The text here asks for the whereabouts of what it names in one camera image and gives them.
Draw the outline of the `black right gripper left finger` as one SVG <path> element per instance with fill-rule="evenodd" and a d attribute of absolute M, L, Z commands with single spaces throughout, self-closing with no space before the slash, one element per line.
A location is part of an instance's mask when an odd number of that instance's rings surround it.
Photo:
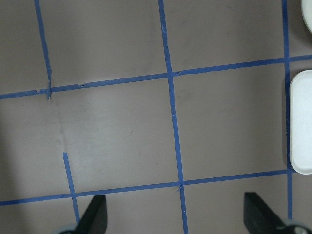
<path fill-rule="evenodd" d="M 104 234 L 108 226 L 106 195 L 95 195 L 80 222 L 76 234 Z"/>

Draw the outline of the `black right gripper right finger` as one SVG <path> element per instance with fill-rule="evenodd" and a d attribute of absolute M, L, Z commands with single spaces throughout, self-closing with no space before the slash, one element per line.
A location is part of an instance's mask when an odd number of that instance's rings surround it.
<path fill-rule="evenodd" d="M 256 192 L 244 193 L 244 225 L 250 234 L 293 233 Z"/>

